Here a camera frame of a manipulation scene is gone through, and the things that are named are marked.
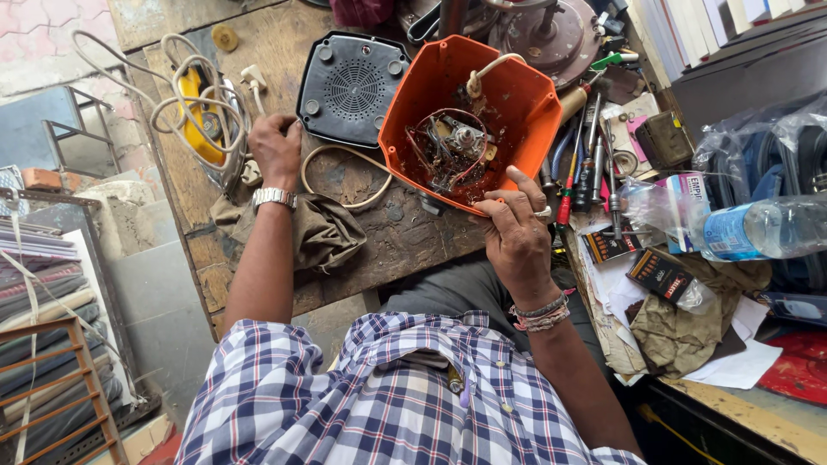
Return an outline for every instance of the bracelet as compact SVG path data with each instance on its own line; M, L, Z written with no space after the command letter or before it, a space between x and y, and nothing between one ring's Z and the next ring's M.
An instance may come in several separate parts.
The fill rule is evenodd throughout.
M571 311L569 311L568 307L563 304L561 307L551 312L551 314L545 314L537 318L525 318L518 316L518 323L515 323L514 327L520 331L536 333L545 329L551 329L555 324L558 324L562 320L568 318L569 315L571 315Z
M512 305L511 306L511 313L515 314L517 316L521 316L523 318L536 318L538 316L545 315L548 312L550 312L554 309L557 309L558 307L560 307L561 305L564 305L566 303L568 303L568 296L566 295L565 292L561 292L560 297L558 297L556 300L554 300L551 304L548 304L548 305L542 307L541 309L534 310L533 312L523 312L523 311L520 311L520 309L517 308L517 305Z

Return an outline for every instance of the water bottle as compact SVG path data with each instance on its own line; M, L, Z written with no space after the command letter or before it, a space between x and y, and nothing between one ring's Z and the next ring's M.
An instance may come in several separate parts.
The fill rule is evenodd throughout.
M710 261L795 258L827 250L827 194L716 210L696 222L691 238Z

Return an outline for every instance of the wristwatch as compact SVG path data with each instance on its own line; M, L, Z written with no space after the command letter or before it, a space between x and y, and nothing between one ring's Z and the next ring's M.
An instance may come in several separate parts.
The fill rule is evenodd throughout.
M264 189L256 189L253 193L253 214L258 214L259 205L266 202L276 202L277 204L284 204L290 208L290 212L296 211L296 206L299 204L299 197L293 192L289 192L277 187L265 187Z

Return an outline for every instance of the hand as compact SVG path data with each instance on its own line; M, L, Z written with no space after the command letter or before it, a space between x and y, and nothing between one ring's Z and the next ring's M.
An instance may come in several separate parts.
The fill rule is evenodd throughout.
M552 236L534 216L546 208L546 195L516 167L509 166L505 173L519 190L486 192L486 200L474 208L490 218L470 220L483 228L485 252L514 304L531 312L551 304L561 292L551 276ZM499 198L505 203L497 202Z
M287 137L281 135L284 130ZM296 176L302 162L301 122L290 115L259 117L247 142L264 178L261 187L278 187L295 192Z

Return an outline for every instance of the white plug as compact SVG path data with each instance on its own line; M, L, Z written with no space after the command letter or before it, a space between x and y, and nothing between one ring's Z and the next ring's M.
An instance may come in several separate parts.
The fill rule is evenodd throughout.
M247 66L241 71L241 77L251 88L258 88L259 90L267 89L267 82L264 81L264 75L261 74L258 65Z
M258 163L256 163L255 160L250 160L244 164L244 171L241 173L241 182L249 186L254 186L262 180L261 170L259 170Z

